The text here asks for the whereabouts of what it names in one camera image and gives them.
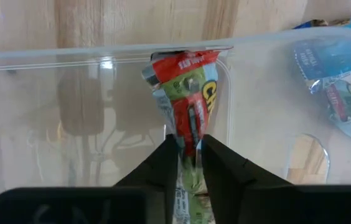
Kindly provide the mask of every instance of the plastic container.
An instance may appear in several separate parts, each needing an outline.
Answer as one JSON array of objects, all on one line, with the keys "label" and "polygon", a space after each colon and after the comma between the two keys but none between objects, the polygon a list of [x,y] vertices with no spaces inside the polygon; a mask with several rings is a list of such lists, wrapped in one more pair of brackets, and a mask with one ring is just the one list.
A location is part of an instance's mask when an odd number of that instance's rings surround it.
[{"label": "plastic container", "polygon": [[0,192],[23,186],[111,186],[164,139],[165,126],[141,69],[151,53],[234,46],[221,54],[210,132],[286,177],[300,134],[328,151],[328,182],[351,184],[351,138],[307,90],[291,43],[351,38],[314,28],[184,45],[129,45],[0,54]]}]

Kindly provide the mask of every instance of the wooden table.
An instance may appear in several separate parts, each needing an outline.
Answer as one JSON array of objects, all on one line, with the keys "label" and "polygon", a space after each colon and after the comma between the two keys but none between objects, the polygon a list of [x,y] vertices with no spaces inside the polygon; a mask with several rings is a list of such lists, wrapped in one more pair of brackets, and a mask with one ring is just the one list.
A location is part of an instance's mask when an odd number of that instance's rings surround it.
[{"label": "wooden table", "polygon": [[[0,0],[0,51],[243,37],[350,16],[351,0]],[[322,149],[303,139],[294,150],[289,180],[323,182]]]}]

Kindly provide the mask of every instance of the clear plastic bin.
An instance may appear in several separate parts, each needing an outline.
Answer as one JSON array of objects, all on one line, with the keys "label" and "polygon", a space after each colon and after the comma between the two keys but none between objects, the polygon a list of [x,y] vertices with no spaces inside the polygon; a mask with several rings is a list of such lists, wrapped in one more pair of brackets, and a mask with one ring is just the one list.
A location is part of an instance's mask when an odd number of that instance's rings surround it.
[{"label": "clear plastic bin", "polygon": [[234,46],[221,54],[209,134],[286,177],[300,134],[330,156],[328,182],[351,184],[351,138],[307,90],[291,43],[350,37],[315,28],[184,45],[0,54],[0,192],[24,186],[111,186],[163,141],[166,127],[141,69],[151,53]]}]

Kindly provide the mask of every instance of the wood grain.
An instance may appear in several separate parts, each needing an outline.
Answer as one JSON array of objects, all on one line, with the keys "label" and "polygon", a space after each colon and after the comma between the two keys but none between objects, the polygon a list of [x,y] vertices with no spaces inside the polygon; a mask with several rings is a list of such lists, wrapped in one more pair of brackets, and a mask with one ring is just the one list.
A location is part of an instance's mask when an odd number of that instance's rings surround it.
[{"label": "wood grain", "polygon": [[[349,16],[351,0],[0,0],[0,51],[243,37],[290,29],[308,19]],[[66,69],[66,72],[65,75],[76,74],[76,77],[90,73],[86,67]],[[64,73],[65,70],[52,69],[25,70],[19,74],[38,77],[30,78],[26,86],[44,79],[51,84],[41,89],[55,92],[53,83],[59,80],[56,75]],[[0,73],[1,85],[8,87],[10,82],[20,81]],[[39,99],[37,90],[32,91],[32,96],[26,95],[22,88],[13,87],[12,90],[20,94],[12,95],[0,89],[0,106],[3,109],[11,102],[14,114],[29,110],[27,106],[35,103],[32,100]],[[1,109],[0,120],[8,119],[8,111]],[[320,152],[305,140],[295,147],[292,163],[298,166],[292,166],[289,171],[293,182],[323,180],[320,171],[323,162],[318,164],[323,161]]]},{"label": "wood grain", "polygon": [[292,148],[287,180],[294,184],[325,184],[328,161],[316,139],[302,135]]},{"label": "wood grain", "polygon": [[209,0],[206,10],[203,40],[228,38],[233,36],[240,0]]}]

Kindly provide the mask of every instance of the crumpled wrapper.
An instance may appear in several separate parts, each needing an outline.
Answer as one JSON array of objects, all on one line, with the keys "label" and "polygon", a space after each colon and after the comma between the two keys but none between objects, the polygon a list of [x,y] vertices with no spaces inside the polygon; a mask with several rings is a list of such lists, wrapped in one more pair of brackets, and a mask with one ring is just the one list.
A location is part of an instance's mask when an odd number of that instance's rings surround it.
[{"label": "crumpled wrapper", "polygon": [[214,222],[200,150],[217,96],[215,62],[219,53],[220,50],[154,53],[142,72],[180,147],[174,206],[177,223]]}]

